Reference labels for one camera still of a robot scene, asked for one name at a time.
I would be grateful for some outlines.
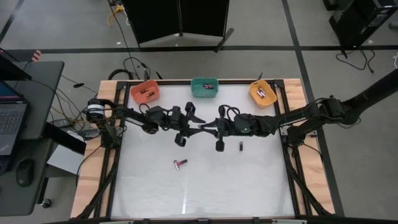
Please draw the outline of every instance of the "table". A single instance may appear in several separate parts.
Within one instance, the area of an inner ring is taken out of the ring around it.
[[[117,82],[118,81],[102,81],[99,88],[98,98],[114,100]],[[287,101],[289,102],[290,110],[301,108],[307,104],[303,93],[301,81],[299,79],[286,79],[283,80],[283,83],[285,85]],[[119,103],[123,103],[123,92],[124,90],[122,90],[121,96],[119,97]],[[277,91],[277,95],[280,101],[282,99],[281,92]],[[283,104],[279,103],[279,105],[281,112],[284,112]],[[309,146],[314,147],[315,149],[318,149],[316,138],[307,137],[305,143]],[[93,150],[95,150],[99,145],[99,138],[88,142],[85,156],[91,154]],[[325,209],[327,209],[331,213],[334,213],[335,210],[331,199],[328,181],[326,179],[325,169],[323,167],[319,154],[311,149],[305,148],[305,146],[300,146],[299,149],[303,167],[303,174],[307,187],[310,189],[312,194],[314,194],[316,199],[324,206]],[[113,163],[114,153],[115,151],[112,150],[108,162],[108,171],[111,164]],[[73,203],[71,217],[77,216],[85,208],[85,206],[88,205],[88,203],[96,193],[100,181],[103,159],[104,149],[100,148],[82,165],[80,180],[76,189],[75,201]],[[301,191],[297,187],[297,185],[295,186],[295,189],[297,191],[300,214],[304,215],[305,209]],[[106,215],[108,198],[109,188],[104,193],[104,196],[102,198],[102,206],[99,213],[101,217]]]
[[[63,62],[16,62],[19,68],[33,80],[48,85],[53,90],[58,87]],[[7,81],[15,86],[16,81]],[[29,215],[34,205],[42,203],[47,186],[47,160],[57,142],[71,150],[84,153],[85,143],[70,136],[61,129],[46,122],[54,92],[39,83],[19,81],[16,91],[24,95],[29,102],[24,126],[20,130],[15,146],[15,159],[9,172],[0,176],[0,216]],[[28,187],[20,187],[16,183],[16,168],[23,159],[35,161],[33,183]]]

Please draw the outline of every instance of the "black stand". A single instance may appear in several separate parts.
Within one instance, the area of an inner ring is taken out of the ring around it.
[[[228,40],[228,38],[232,35],[232,33],[235,31],[234,28],[229,28],[227,33],[224,35],[223,39],[219,42],[217,47],[213,50],[215,53],[218,53],[220,49],[224,46],[225,42]]]

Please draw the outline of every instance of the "teal bin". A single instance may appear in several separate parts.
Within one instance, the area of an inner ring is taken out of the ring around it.
[[[191,91],[194,97],[213,98],[218,92],[218,80],[216,78],[194,78],[191,81]]]

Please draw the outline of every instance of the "yellow cable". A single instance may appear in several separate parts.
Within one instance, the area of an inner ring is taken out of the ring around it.
[[[111,26],[111,23],[110,23],[110,20],[112,19],[112,17],[117,13],[117,12],[123,12],[124,10],[123,10],[123,7],[122,6],[120,6],[120,5],[116,5],[116,9],[113,11],[113,13],[112,14],[110,14],[109,16],[108,16],[108,26]]]

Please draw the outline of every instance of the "laptop keyboard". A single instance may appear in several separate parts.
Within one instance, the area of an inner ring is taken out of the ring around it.
[[[23,113],[23,110],[0,110],[0,134],[17,133]]]

